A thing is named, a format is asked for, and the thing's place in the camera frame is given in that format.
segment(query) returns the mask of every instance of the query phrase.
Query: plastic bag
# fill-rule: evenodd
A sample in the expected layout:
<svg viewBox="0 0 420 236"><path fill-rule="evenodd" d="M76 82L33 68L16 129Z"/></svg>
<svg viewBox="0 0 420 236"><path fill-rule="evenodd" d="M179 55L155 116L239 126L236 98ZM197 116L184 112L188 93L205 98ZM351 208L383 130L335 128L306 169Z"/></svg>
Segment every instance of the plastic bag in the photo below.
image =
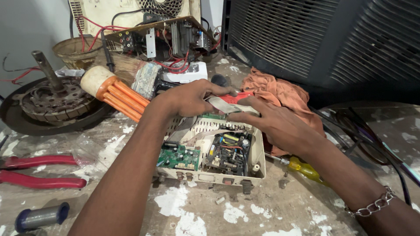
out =
<svg viewBox="0 0 420 236"><path fill-rule="evenodd" d="M93 178L102 178L117 157L84 134L71 147L76 163Z"/></svg>

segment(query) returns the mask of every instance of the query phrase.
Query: green circuit board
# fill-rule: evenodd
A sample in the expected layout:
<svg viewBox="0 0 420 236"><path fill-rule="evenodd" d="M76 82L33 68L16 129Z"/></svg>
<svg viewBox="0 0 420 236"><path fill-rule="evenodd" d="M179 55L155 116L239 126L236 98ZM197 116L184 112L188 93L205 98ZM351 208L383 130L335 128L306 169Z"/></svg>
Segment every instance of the green circuit board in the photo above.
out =
<svg viewBox="0 0 420 236"><path fill-rule="evenodd" d="M217 119L217 120L226 120L227 115L216 115L216 114L211 114L211 113L204 113L198 117L201 118L210 118L210 119Z"/></svg>
<svg viewBox="0 0 420 236"><path fill-rule="evenodd" d="M186 149L185 146L179 145L176 151L173 149L161 149L156 166L162 168L191 169L197 171L199 158L200 150Z"/></svg>

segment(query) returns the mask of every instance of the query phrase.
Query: pliers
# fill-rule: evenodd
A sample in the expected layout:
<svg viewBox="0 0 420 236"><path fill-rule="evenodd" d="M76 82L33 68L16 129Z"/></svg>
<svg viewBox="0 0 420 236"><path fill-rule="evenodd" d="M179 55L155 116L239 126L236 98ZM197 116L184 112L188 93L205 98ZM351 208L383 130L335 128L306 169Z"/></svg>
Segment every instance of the pliers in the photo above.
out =
<svg viewBox="0 0 420 236"><path fill-rule="evenodd" d="M6 161L0 160L0 183L16 184L33 189L79 189L86 186L86 180L81 178L37 178L5 170L30 168L40 165L77 165L77 163L72 156L66 155L48 155L31 158L9 157Z"/></svg>

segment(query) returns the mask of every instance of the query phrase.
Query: silver chain bracelet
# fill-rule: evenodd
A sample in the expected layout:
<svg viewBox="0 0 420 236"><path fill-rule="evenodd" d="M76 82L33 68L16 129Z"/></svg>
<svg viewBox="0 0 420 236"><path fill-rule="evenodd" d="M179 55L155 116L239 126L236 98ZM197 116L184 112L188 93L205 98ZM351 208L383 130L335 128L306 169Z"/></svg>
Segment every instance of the silver chain bracelet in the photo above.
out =
<svg viewBox="0 0 420 236"><path fill-rule="evenodd" d="M397 198L395 195L395 192L392 191L392 189L389 186L385 186L386 193L381 195L381 198L376 200L374 203L368 205L366 208L360 208L356 212L352 212L349 207L346 205L346 208L344 209L347 211L353 218L358 215L362 217L368 217L371 216L372 213L380 211L383 207L386 207L389 205L389 201L391 201L393 198Z"/></svg>

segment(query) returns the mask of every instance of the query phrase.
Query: hand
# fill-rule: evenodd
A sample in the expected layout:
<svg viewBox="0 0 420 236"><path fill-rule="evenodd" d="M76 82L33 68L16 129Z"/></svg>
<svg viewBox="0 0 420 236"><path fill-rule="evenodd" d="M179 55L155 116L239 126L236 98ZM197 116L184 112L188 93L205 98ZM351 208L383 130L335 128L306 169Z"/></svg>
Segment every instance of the hand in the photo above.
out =
<svg viewBox="0 0 420 236"><path fill-rule="evenodd" d="M247 123L257 127L267 135L272 145L289 153L304 156L326 140L288 108L276 107L252 96L239 100L238 104L252 106L261 113L262 117L255 117L244 112L231 113L228 121Z"/></svg>
<svg viewBox="0 0 420 236"><path fill-rule="evenodd" d="M211 94L237 96L232 87L220 87L206 79L200 79L169 89L158 95L154 100L159 100L160 103L168 103L173 115L191 117L213 111L213 106L203 100Z"/></svg>

